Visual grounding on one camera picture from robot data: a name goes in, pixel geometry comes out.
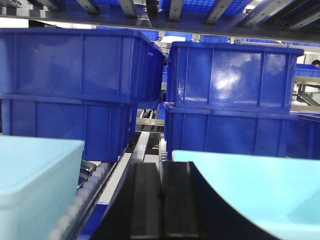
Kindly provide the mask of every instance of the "overhead rack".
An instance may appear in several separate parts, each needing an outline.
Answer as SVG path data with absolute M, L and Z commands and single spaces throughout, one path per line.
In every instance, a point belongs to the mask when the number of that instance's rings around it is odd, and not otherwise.
M 320 43 L 318 0 L 0 0 L 1 17 Z

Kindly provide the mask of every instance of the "white wall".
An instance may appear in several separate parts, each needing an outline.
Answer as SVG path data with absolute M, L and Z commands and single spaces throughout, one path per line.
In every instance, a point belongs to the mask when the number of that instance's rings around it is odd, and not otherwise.
M 28 19 L 0 17 L 0 28 L 28 28 Z
M 67 23 L 67 22 L 56 22 L 56 21 L 41 21 L 43 23 L 56 25 L 60 28 L 65 29 L 95 29 L 95 25 L 90 24 L 78 24 L 78 23 Z M 28 19 L 20 18 L 9 18 L 9 17 L 0 17 L 0 28 L 28 28 L 29 21 Z

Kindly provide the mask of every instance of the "light blue plastic bin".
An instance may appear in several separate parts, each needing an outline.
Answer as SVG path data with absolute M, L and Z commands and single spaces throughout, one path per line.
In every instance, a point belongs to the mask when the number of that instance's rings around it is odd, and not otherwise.
M 45 240 L 77 194 L 84 142 L 0 136 L 0 239 Z
M 172 157 L 194 162 L 220 197 L 275 237 L 320 239 L 320 161 L 182 150 Z

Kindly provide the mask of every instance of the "blue plastic crate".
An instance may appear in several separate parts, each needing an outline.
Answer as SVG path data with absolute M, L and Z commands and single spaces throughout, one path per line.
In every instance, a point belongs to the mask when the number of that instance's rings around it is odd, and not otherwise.
M 158 106 L 158 119 L 165 119 L 165 112 L 166 112 L 166 109 L 165 109 L 165 104 L 163 102 L 159 103 L 159 106 Z
M 174 42 L 167 101 L 177 107 L 290 111 L 302 49 Z
M 137 104 L 132 105 L 130 109 L 130 119 L 129 119 L 129 139 L 133 138 L 133 136 L 136 134 L 137 112 L 138 112 Z
M 140 33 L 143 33 L 150 41 L 158 41 L 159 32 L 158 31 L 149 31 L 149 30 L 137 30 Z
M 233 2 L 224 12 L 224 15 L 238 15 L 251 1 L 252 0 L 233 0 Z M 214 3 L 215 0 L 185 0 L 183 1 L 182 11 L 192 13 L 207 13 Z M 171 0 L 160 1 L 160 6 L 165 11 L 170 10 L 170 5 Z
M 320 67 L 311 64 L 297 64 L 295 68 L 295 75 L 320 78 Z
M 212 36 L 212 35 L 201 35 L 201 43 L 210 44 L 227 44 L 229 40 L 228 36 Z
M 166 83 L 168 81 L 168 66 L 163 67 L 163 74 L 162 74 L 162 82 Z
M 320 47 L 320 43 L 293 42 L 292 44 L 298 46 Z
M 320 116 L 299 114 L 291 124 L 286 155 L 291 158 L 320 160 Z
M 178 32 L 178 31 L 165 31 L 164 36 L 183 37 L 186 41 L 192 40 L 192 33 Z
M 98 25 L 97 29 L 121 30 L 121 29 L 124 29 L 124 28 L 123 27 L 117 27 L 117 26 L 102 26 L 102 25 Z M 159 31 L 140 30 L 140 29 L 135 29 L 135 31 L 142 33 L 150 41 L 157 41 L 159 39 Z
M 166 108 L 168 157 L 173 150 L 284 157 L 294 114 Z
M 138 31 L 1 29 L 0 52 L 2 93 L 128 104 L 158 99 L 145 97 L 159 84 L 147 76 L 148 65 L 162 68 L 155 59 L 162 53 Z
M 0 99 L 4 135 L 84 140 L 88 161 L 116 162 L 128 145 L 128 104 L 13 94 Z
M 253 43 L 266 43 L 266 44 L 273 44 L 275 41 L 267 40 L 267 39 L 255 39 L 255 38 L 242 38 L 243 42 L 253 42 Z
M 150 45 L 147 74 L 145 88 L 146 91 L 141 93 L 143 96 L 143 102 L 159 101 L 161 95 L 162 75 L 164 69 L 165 54 L 154 43 Z

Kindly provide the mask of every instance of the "metal rail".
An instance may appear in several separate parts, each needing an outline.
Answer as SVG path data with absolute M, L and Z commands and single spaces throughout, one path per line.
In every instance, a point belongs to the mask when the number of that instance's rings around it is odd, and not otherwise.
M 145 153 L 149 141 L 149 132 L 142 132 L 140 138 L 135 146 L 133 153 L 128 161 L 131 163 L 142 163 L 145 158 Z M 78 190 L 77 196 L 73 204 L 69 207 L 66 214 L 62 216 L 57 222 L 55 228 L 51 231 L 47 240 L 75 240 L 80 234 L 83 226 L 86 224 L 90 214 L 95 208 L 101 194 L 109 183 L 111 176 L 121 165 L 123 155 L 118 162 L 115 163 L 101 163 L 88 180 L 83 184 L 82 188 Z M 129 164 L 123 171 L 123 174 L 117 184 L 114 194 L 117 194 L 117 189 L 121 188 L 121 184 L 128 171 Z
M 157 15 L 154 14 L 154 2 L 150 3 L 147 8 L 145 5 L 135 5 L 132 0 L 121 0 L 121 6 L 98 4 L 99 14 L 92 15 L 98 13 L 94 10 L 94 7 L 91 9 L 92 11 L 84 11 L 83 7 L 86 8 L 88 1 L 93 6 L 93 0 L 81 0 L 81 2 L 83 1 L 81 5 L 66 1 L 63 8 L 55 0 L 39 0 L 49 10 L 32 8 L 32 5 L 25 4 L 27 0 L 19 1 L 22 3 L 21 8 L 0 7 L 0 16 L 37 21 L 123 26 L 195 34 L 320 43 L 319 24 L 314 23 L 316 19 L 319 19 L 318 6 L 302 16 L 297 14 L 299 16 L 297 19 L 279 20 L 281 18 L 279 14 L 276 18 L 276 24 L 274 24 L 274 21 L 269 22 L 269 24 L 260 24 L 268 18 L 271 19 L 277 13 L 281 13 L 282 17 L 287 15 L 293 9 L 298 8 L 303 3 L 302 0 L 268 0 L 265 3 L 262 2 L 264 3 L 262 9 L 257 7 L 249 15 L 242 13 L 236 16 L 222 15 L 217 22 L 207 22 L 208 24 L 215 23 L 215 25 L 205 24 L 207 13 L 181 12 L 182 0 L 172 0 L 170 11 L 160 11 Z M 215 15 L 214 11 L 218 10 L 212 8 L 211 13 L 213 15 Z M 240 23 L 250 26 L 242 27 Z
M 204 24 L 215 25 L 222 14 L 227 10 L 233 0 L 217 0 L 212 5 L 208 15 L 205 17 Z

